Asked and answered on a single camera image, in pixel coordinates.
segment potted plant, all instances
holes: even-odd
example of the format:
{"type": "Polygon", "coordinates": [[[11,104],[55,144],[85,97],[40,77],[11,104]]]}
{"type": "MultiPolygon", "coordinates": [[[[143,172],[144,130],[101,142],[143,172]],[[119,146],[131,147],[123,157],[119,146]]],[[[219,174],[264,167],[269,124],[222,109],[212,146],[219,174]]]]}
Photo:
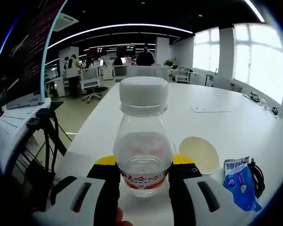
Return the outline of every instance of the potted plant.
{"type": "Polygon", "coordinates": [[[173,62],[172,59],[168,59],[164,62],[164,66],[168,66],[170,68],[172,68],[173,64],[174,64],[174,62],[173,62]]]}

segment white pillar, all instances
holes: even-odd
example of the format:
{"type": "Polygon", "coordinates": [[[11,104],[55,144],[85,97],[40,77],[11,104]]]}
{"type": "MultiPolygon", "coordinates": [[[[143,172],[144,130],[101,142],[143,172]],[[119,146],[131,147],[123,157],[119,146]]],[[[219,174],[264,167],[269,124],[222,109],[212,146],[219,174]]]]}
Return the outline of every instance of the white pillar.
{"type": "Polygon", "coordinates": [[[234,30],[232,27],[220,29],[219,35],[220,55],[218,76],[232,80],[235,58],[234,30]]]}
{"type": "Polygon", "coordinates": [[[75,54],[76,59],[79,61],[79,48],[70,46],[68,48],[65,48],[58,53],[59,59],[59,65],[60,65],[60,76],[63,75],[63,69],[64,69],[64,64],[65,64],[65,57],[71,57],[71,55],[75,54]]]}
{"type": "Polygon", "coordinates": [[[170,58],[170,45],[168,38],[157,37],[155,40],[154,59],[156,64],[164,65],[164,62],[170,58]]]}

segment black stand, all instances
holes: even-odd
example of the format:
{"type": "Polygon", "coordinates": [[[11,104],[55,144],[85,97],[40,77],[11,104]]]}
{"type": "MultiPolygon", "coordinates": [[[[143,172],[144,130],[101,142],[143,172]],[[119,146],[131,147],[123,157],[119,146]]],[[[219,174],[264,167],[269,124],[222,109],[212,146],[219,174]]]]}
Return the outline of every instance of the black stand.
{"type": "Polygon", "coordinates": [[[38,160],[34,158],[28,165],[24,175],[25,183],[29,183],[31,190],[24,200],[28,210],[38,210],[45,211],[48,194],[52,187],[52,182],[55,177],[54,166],[56,161],[56,156],[58,150],[64,156],[67,149],[63,145],[62,141],[58,136],[58,120],[56,114],[53,110],[42,108],[36,113],[35,118],[31,118],[27,122],[28,132],[20,140],[19,144],[15,148],[12,154],[6,171],[5,176],[10,177],[12,175],[14,166],[18,157],[24,153],[25,146],[29,139],[32,137],[36,130],[42,129],[45,135],[45,145],[46,145],[46,157],[45,157],[45,167],[38,163],[38,160]],[[55,122],[55,128],[53,127],[51,120],[55,122]],[[49,169],[50,162],[50,144],[49,138],[54,143],[54,152],[51,162],[51,170],[49,169]]]}
{"type": "Polygon", "coordinates": [[[29,139],[32,137],[32,135],[35,133],[35,131],[42,129],[44,131],[45,135],[45,145],[46,145],[46,161],[45,161],[45,168],[49,168],[49,138],[52,140],[52,142],[55,145],[55,152],[57,150],[60,151],[60,153],[64,156],[67,149],[65,148],[64,144],[60,140],[58,136],[58,126],[57,126],[57,118],[56,114],[54,113],[53,110],[47,109],[47,108],[42,108],[36,113],[35,118],[31,118],[27,122],[27,127],[28,131],[24,135],[24,137],[20,140],[19,144],[16,146],[14,153],[12,154],[8,165],[6,167],[6,170],[4,172],[5,175],[11,175],[13,168],[16,164],[16,161],[19,157],[19,155],[25,150],[25,146],[29,139]],[[52,126],[52,123],[50,119],[53,118],[56,122],[56,128],[52,126]]]}

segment window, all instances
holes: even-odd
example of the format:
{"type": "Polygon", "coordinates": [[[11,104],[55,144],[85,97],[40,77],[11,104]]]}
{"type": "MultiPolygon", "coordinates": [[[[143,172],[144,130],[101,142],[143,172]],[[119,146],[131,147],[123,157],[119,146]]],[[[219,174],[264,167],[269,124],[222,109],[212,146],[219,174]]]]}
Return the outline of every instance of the window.
{"type": "Polygon", "coordinates": [[[215,72],[219,67],[219,29],[195,34],[193,67],[215,72]]]}
{"type": "Polygon", "coordinates": [[[283,48],[275,29],[265,24],[235,25],[234,78],[266,94],[283,99],[283,48]]]}

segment ceiling light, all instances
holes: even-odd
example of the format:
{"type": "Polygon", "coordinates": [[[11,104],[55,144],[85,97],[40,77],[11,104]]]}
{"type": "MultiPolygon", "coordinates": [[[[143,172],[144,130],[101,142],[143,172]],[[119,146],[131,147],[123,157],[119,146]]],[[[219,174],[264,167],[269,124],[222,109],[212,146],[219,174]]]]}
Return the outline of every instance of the ceiling light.
{"type": "Polygon", "coordinates": [[[79,33],[76,33],[76,34],[73,34],[73,35],[70,35],[54,44],[52,44],[51,46],[48,46],[47,49],[55,46],[55,45],[58,45],[59,43],[65,41],[65,40],[68,40],[70,38],[73,38],[75,36],[78,36],[78,35],[81,35],[81,34],[84,34],[84,33],[87,33],[87,32],[93,32],[93,31],[96,31],[96,30],[101,30],[101,29],[105,29],[105,28],[111,28],[111,27],[124,27],[124,26],[148,26],[148,27],[162,27],[162,28],[167,28],[167,29],[172,29],[172,30],[177,30],[177,31],[181,31],[181,32],[186,32],[186,33],[189,33],[189,34],[193,34],[193,32],[190,32],[188,30],[184,30],[184,29],[180,29],[180,28],[177,28],[177,27],[170,27],[170,26],[165,26],[165,25],[158,25],[158,24],[116,24],[116,25],[109,25],[109,26],[104,26],[104,27],[97,27],[97,28],[93,28],[93,29],[89,29],[89,30],[86,30],[86,31],[83,31],[83,32],[79,32],[79,33]]]}
{"type": "Polygon", "coordinates": [[[261,21],[261,22],[265,22],[265,20],[263,19],[263,16],[259,13],[259,11],[257,10],[257,8],[254,6],[254,4],[250,1],[250,0],[244,0],[246,2],[246,4],[248,4],[248,6],[251,8],[251,10],[253,10],[254,14],[256,14],[257,18],[261,21]]]}
{"type": "Polygon", "coordinates": [[[134,45],[152,45],[152,46],[155,46],[155,44],[129,43],[129,44],[116,44],[116,45],[107,45],[107,46],[93,46],[93,47],[89,47],[89,49],[91,49],[91,48],[97,48],[97,47],[134,46],[134,45]]]}
{"type": "Polygon", "coordinates": [[[92,36],[86,39],[81,39],[79,41],[75,41],[72,44],[81,42],[81,41],[86,41],[89,39],[94,39],[94,38],[99,38],[99,37],[103,37],[103,36],[110,36],[110,35],[116,35],[116,34],[156,34],[156,35],[162,35],[162,36],[169,36],[169,37],[173,37],[173,38],[179,38],[178,36],[174,36],[174,35],[170,35],[170,34],[161,34],[161,33],[152,33],[152,32],[119,32],[119,33],[110,33],[110,34],[101,34],[101,35],[97,35],[97,36],[92,36]]]}
{"type": "MultiPolygon", "coordinates": [[[[135,50],[144,50],[143,48],[136,48],[135,50]]],[[[151,51],[155,51],[155,49],[154,48],[150,48],[149,50],[151,50],[151,51]]]]}
{"type": "Polygon", "coordinates": [[[59,59],[60,59],[60,58],[55,59],[55,60],[53,60],[53,61],[50,61],[49,63],[45,64],[45,66],[46,66],[46,65],[49,65],[49,64],[51,64],[52,62],[55,62],[55,61],[57,61],[57,60],[59,60],[59,59]]]}

